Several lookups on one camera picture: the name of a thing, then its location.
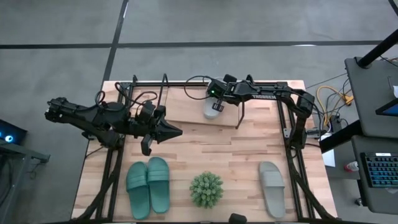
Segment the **keyboard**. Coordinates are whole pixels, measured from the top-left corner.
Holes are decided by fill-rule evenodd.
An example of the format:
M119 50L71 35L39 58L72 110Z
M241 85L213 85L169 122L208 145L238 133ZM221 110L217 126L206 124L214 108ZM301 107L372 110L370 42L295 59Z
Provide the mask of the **keyboard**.
M370 187L398 188L398 153L361 153Z

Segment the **slide sandal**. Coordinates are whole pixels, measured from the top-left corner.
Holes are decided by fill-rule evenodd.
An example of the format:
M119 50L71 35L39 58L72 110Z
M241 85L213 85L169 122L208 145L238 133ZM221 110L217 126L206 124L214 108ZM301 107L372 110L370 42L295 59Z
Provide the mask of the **slide sandal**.
M148 162L148 185L150 202L156 213L165 213L170 208L169 166L159 157Z
M274 218L284 217L285 184L278 167L271 162L261 162L259 172L268 213Z
M138 220L145 219L150 213L150 204L147 167L143 162L136 162L129 168L126 190L130 197L132 216Z

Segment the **green slide sandal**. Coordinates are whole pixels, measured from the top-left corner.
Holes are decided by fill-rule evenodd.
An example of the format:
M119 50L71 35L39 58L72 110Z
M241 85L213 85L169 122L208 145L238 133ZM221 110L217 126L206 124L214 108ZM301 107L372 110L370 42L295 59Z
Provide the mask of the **green slide sandal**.
M126 190L130 197L131 213L143 220L150 213L147 167L143 162L134 163L127 173Z
M156 213L165 213L170 208L169 166L159 157L148 162L148 185L150 202Z

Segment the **gray slide sandal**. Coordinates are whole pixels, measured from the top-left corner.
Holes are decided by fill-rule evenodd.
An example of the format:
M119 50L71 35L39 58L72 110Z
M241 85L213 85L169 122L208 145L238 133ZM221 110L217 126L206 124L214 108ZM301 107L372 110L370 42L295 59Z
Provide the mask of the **gray slide sandal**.
M285 216L285 184L279 169L271 162L259 165L262 192L269 215L274 218Z

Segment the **table leg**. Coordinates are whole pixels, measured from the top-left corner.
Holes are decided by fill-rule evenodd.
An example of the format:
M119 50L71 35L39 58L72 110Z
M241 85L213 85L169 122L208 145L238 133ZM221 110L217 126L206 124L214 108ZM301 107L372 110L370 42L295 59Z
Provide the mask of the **table leg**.
M327 152L330 149L343 144L344 142L350 141L351 137L354 135L363 135L361 122L359 120L349 124L347 127L336 132L335 134L332 134L330 137L320 141L319 145L321 147L321 152Z

